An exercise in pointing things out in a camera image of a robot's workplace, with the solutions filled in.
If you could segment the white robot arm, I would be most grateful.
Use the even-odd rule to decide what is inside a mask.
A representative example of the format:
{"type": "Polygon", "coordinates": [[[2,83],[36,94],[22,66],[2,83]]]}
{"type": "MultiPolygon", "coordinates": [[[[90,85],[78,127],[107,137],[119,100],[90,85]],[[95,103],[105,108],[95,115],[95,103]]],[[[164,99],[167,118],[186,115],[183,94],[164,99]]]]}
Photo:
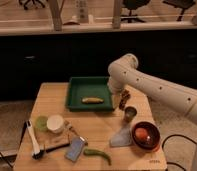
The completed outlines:
{"type": "MultiPolygon", "coordinates": [[[[138,65],[137,57],[130,53],[110,63],[110,92],[121,93],[124,86],[129,85],[183,114],[197,125],[197,90],[142,73],[137,70],[138,65]]],[[[190,171],[197,171],[197,145],[190,171]]]]}

